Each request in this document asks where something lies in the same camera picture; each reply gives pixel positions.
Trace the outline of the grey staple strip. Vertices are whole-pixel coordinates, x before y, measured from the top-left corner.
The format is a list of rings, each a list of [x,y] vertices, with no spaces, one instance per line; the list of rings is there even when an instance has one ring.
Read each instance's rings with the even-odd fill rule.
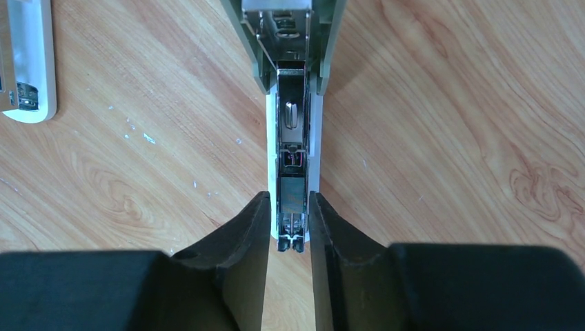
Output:
[[[303,177],[280,178],[279,206],[281,213],[305,213],[305,184],[305,179]]]

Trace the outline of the white stapler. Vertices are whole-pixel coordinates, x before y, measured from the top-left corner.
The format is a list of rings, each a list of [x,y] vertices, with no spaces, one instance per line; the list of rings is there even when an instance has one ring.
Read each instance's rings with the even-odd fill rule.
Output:
[[[1,113],[29,124],[57,113],[50,1],[1,2]]]

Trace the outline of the grey stapler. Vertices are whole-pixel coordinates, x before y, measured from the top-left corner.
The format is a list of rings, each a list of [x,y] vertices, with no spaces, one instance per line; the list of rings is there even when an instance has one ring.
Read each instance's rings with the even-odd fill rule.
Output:
[[[224,1],[266,97],[271,234],[280,252],[310,240],[311,192],[319,190],[324,95],[345,1]],[[281,213],[282,177],[305,179],[305,213]]]

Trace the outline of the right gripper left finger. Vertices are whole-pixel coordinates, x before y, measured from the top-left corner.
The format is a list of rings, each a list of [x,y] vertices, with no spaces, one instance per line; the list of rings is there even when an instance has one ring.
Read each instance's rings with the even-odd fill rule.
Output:
[[[270,195],[260,192],[174,254],[4,252],[1,329],[259,330],[270,206]]]

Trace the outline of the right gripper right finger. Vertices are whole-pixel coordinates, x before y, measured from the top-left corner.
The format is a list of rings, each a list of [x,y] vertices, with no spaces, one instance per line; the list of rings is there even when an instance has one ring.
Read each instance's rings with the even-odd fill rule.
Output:
[[[584,273],[536,245],[384,246],[310,195],[318,330],[583,330]]]

